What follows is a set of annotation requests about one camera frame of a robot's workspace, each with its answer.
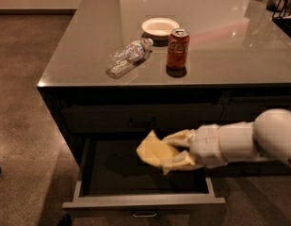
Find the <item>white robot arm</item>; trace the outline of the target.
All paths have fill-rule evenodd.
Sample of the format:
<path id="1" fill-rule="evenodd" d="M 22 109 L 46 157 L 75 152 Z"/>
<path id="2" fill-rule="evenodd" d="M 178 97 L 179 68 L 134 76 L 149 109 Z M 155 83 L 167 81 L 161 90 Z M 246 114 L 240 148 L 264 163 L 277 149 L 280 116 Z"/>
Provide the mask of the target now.
<path id="1" fill-rule="evenodd" d="M 265 161 L 279 161 L 291 169 L 291 111 L 269 109 L 255 121 L 203 125 L 168 135 L 163 141 L 187 148 L 197 169 Z"/>

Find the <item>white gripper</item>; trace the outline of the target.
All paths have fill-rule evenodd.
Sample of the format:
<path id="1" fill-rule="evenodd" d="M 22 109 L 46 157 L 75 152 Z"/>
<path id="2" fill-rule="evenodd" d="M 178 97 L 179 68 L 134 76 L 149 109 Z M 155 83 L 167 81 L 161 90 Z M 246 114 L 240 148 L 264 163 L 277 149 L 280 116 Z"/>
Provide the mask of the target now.
<path id="1" fill-rule="evenodd" d="M 209 169 L 226 166 L 219 146 L 218 129 L 216 124 L 204 125 L 196 130 L 185 129 L 164 137 L 163 142 L 174 147 L 190 147 L 190 152 L 182 151 L 172 159 L 162 161 L 160 166 L 163 174 L 167 175 L 173 170 L 194 170 L 197 162 L 201 167 Z"/>

